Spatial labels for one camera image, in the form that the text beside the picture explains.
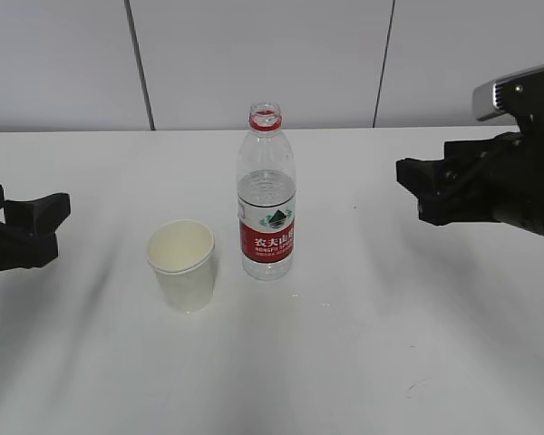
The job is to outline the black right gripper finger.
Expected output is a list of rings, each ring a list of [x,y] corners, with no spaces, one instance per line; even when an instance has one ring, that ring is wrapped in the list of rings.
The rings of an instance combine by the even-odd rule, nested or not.
[[[502,149],[501,139],[447,141],[442,159],[398,160],[396,180],[416,198],[449,198],[479,179]]]
[[[415,187],[418,217],[434,226],[451,223],[494,223],[493,209],[499,202],[499,189],[487,183],[472,183],[451,193],[432,183]]]

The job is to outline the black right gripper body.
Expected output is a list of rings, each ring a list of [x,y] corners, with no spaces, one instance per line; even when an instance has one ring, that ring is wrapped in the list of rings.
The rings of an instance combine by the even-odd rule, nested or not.
[[[544,141],[506,132],[481,142],[483,223],[544,237]]]

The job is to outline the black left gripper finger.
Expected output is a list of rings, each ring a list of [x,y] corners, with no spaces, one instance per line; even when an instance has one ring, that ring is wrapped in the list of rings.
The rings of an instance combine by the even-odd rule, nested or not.
[[[5,223],[31,237],[54,234],[70,215],[68,193],[54,193],[28,201],[7,200],[4,203]]]
[[[58,257],[55,233],[32,236],[0,222],[0,272],[16,268],[41,268]]]

